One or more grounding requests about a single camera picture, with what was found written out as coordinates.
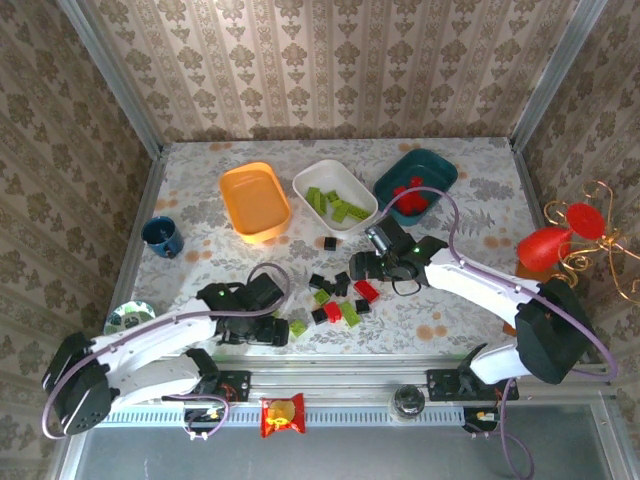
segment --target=white plastic bowl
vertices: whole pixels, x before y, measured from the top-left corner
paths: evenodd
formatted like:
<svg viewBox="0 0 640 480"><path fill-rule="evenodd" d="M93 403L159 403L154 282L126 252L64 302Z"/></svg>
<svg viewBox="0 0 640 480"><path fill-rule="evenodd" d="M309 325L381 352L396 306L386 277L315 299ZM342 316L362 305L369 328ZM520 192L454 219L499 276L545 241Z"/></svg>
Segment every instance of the white plastic bowl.
<svg viewBox="0 0 640 480"><path fill-rule="evenodd" d="M361 222L347 217L338 223L331 220L333 208L327 204L327 214L321 217L305 199L309 187L317 187L323 193L335 190L342 200L371 212L371 215ZM321 160L300 172L293 179L293 189L318 221L337 238L346 239L361 232L373 223L378 212L376 197L336 160Z"/></svg>

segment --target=teal plastic bowl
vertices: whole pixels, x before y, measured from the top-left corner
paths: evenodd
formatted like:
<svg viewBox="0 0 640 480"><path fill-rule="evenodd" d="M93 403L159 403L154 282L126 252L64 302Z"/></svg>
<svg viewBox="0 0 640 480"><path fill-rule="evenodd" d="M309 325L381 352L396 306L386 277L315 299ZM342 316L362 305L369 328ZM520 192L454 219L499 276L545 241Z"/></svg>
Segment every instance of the teal plastic bowl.
<svg viewBox="0 0 640 480"><path fill-rule="evenodd" d="M407 153L391 167L373 186L373 194L378 199L379 210L383 211L393 199L393 191L404 186L409 188L411 177L423 179L423 187L437 188L446 192L458 179L458 170L451 163L437 153L424 148L418 148ZM416 215L403 215L391 207L391 215L403 227L415 225L440 200L440 196L433 192L420 192L429 202L427 209Z"/></svg>

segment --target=red snack packet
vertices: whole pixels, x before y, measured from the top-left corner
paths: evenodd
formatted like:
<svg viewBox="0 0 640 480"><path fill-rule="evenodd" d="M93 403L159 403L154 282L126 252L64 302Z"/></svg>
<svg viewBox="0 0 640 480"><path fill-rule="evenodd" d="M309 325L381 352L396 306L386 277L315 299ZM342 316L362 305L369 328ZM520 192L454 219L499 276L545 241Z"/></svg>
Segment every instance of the red snack packet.
<svg viewBox="0 0 640 480"><path fill-rule="evenodd" d="M304 398L301 393L291 398L262 399L260 435L268 437L273 432L293 429L305 433Z"/></svg>

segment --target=blue mug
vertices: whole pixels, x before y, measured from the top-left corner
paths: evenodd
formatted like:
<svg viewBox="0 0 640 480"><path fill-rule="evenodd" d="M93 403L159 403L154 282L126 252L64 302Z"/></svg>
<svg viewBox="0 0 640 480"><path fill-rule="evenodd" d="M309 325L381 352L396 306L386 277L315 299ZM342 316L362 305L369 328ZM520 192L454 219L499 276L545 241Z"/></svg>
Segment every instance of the blue mug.
<svg viewBox="0 0 640 480"><path fill-rule="evenodd" d="M184 247L182 235L169 217L149 220L142 228L142 240L163 258L175 258Z"/></svg>

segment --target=gold wire decoration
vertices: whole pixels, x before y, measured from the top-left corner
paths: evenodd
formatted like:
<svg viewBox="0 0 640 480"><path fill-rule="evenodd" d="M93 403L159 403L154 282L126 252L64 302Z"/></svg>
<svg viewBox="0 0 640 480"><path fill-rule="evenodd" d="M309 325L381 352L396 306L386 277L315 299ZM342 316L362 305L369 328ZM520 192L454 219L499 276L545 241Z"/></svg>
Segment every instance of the gold wire decoration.
<svg viewBox="0 0 640 480"><path fill-rule="evenodd" d="M627 248L630 242L629 239L637 236L637 234L626 235L613 226L611 217L613 215L614 194L609 185L601 180L589 180L582 185L582 192L587 201L591 201L591 203L603 201L608 204L604 234L601 238L592 242L566 242L560 245L558 258L560 258L563 270L552 276L567 282L573 288L578 284L578 274L593 266L594 261L591 255L604 251L608 257L609 270L618 293L622 298L640 305L640 278L631 279L630 287L625 289L614 267L614 255L628 255L640 261L640 254L634 253ZM552 225L569 228L565 213L568 208L569 204L566 202L553 200L545 205L544 216ZM569 245L570 249L576 247L577 249L570 251L563 257L561 252L566 249L567 245Z"/></svg>

